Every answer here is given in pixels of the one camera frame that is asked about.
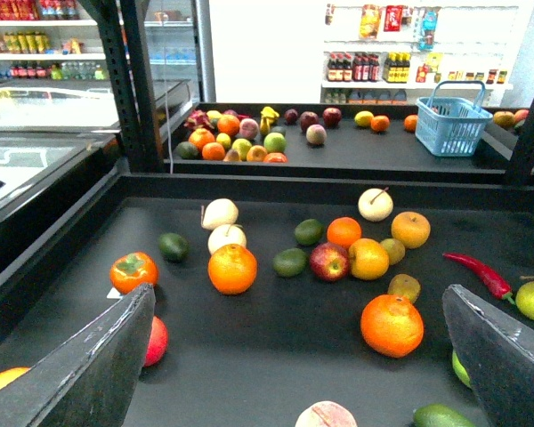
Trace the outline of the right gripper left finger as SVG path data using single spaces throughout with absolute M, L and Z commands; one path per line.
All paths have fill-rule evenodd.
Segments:
M 154 314 L 140 285 L 0 390 L 0 426 L 120 426 Z

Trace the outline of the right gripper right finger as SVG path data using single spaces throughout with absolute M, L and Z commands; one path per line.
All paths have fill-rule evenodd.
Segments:
M 534 426 L 534 330 L 459 284 L 442 309 L 489 425 Z

